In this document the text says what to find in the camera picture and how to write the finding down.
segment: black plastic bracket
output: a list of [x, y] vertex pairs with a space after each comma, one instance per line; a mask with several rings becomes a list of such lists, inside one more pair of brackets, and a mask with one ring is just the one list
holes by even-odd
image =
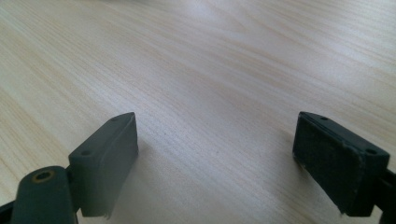
[[69, 155], [70, 166], [36, 170], [20, 182], [15, 202], [0, 207], [0, 224], [78, 223], [110, 216], [137, 157], [134, 113], [110, 119]]
[[368, 217], [374, 205], [381, 222], [395, 223], [395, 174], [389, 154], [331, 119], [301, 112], [293, 156], [325, 190], [341, 213]]

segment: light wood grain surface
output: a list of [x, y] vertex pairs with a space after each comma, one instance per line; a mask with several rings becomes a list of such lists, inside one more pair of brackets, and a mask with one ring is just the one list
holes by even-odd
[[0, 203], [134, 111], [140, 155], [113, 217], [80, 223], [377, 223], [340, 216], [291, 156], [327, 116], [396, 171], [396, 3], [0, 2]]

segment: hole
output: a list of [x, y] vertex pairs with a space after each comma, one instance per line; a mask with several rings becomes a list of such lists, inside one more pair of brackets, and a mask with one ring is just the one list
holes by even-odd
[[55, 172], [53, 172], [52, 170], [42, 171], [33, 176], [33, 182], [37, 184], [46, 182], [47, 180], [51, 179], [54, 174]]
[[89, 150], [85, 150], [85, 151], [82, 151], [82, 152], [81, 152], [81, 155], [83, 155], [83, 156], [89, 156], [89, 155], [91, 155], [91, 152], [90, 152]]
[[366, 149], [366, 152], [367, 152], [368, 154], [372, 154], [372, 155], [375, 155], [375, 154], [376, 154], [376, 151], [373, 150], [373, 149], [370, 149], [370, 148], [367, 148], [367, 149]]

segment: wooden table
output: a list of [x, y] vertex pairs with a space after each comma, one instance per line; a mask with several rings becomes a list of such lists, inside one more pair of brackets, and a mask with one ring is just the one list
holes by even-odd
[[396, 171], [394, 1], [1, 1], [0, 203], [106, 120], [140, 155], [110, 220], [377, 223], [340, 216], [291, 155], [327, 116]]

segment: wood grain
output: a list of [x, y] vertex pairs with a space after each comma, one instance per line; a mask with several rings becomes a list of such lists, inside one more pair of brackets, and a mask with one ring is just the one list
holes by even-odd
[[113, 218], [377, 223], [340, 216], [291, 156], [297, 115], [387, 150], [396, 171], [394, 1], [1, 1], [0, 203], [106, 120], [140, 155]]

